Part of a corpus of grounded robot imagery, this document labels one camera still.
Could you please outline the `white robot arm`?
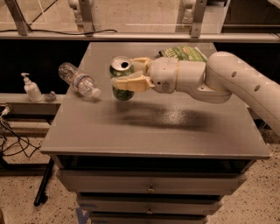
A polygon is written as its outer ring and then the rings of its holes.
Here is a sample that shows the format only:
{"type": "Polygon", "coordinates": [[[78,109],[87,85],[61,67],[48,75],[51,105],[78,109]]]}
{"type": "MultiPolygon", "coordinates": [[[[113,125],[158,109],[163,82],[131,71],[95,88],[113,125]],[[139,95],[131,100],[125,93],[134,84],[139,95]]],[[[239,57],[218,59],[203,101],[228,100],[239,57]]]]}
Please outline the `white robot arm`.
{"type": "Polygon", "coordinates": [[[111,78],[119,90],[160,94],[175,91],[201,102],[223,103],[236,95],[280,135],[280,85],[229,52],[215,52],[207,61],[118,56],[111,78]]]}

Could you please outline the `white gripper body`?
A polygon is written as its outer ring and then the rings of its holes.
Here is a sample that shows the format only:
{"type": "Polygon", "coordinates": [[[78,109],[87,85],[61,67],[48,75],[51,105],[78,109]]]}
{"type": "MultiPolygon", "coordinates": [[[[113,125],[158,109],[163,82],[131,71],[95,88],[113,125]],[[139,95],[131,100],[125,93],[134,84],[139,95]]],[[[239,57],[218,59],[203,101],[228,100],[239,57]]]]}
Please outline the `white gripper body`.
{"type": "Polygon", "coordinates": [[[151,88],[160,94],[175,91],[178,61],[175,58],[160,57],[153,60],[148,68],[151,88]]]}

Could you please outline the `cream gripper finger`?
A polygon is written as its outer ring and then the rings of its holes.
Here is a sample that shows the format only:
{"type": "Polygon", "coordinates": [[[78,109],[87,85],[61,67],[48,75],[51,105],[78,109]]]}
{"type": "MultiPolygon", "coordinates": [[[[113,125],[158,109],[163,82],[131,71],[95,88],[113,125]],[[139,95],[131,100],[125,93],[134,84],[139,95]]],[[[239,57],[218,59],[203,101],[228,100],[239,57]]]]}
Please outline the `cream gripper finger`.
{"type": "Polygon", "coordinates": [[[134,58],[131,60],[134,71],[142,71],[144,74],[148,71],[152,59],[147,57],[134,58]]]}
{"type": "Polygon", "coordinates": [[[111,84],[117,89],[132,92],[145,92],[155,87],[148,76],[136,73],[129,76],[112,78],[111,84]]]}

